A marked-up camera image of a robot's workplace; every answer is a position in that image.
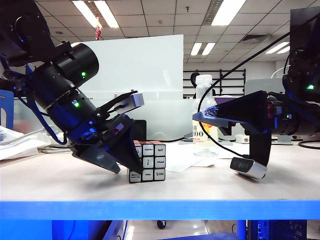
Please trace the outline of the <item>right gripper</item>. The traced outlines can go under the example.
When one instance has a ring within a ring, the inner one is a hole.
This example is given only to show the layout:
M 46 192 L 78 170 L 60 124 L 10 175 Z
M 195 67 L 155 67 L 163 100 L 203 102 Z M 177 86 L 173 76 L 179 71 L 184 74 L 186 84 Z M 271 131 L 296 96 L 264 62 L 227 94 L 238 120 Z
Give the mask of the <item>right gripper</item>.
M 251 133 L 263 133 L 268 129 L 269 113 L 274 125 L 272 133 L 288 135 L 288 108 L 285 100 L 286 96 L 281 93 L 257 91 L 196 112 L 192 119 L 219 128 L 229 128 L 241 123 Z

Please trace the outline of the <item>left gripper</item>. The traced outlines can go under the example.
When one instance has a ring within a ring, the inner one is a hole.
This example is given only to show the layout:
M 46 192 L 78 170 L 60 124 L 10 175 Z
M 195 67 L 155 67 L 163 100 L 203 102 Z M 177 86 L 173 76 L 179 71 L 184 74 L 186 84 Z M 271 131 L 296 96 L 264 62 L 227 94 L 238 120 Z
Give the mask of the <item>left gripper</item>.
M 95 114 L 67 117 L 66 136 L 72 156 L 115 174 L 121 170 L 117 162 L 141 172 L 143 166 L 132 139 L 134 122 L 126 114 L 111 119 Z

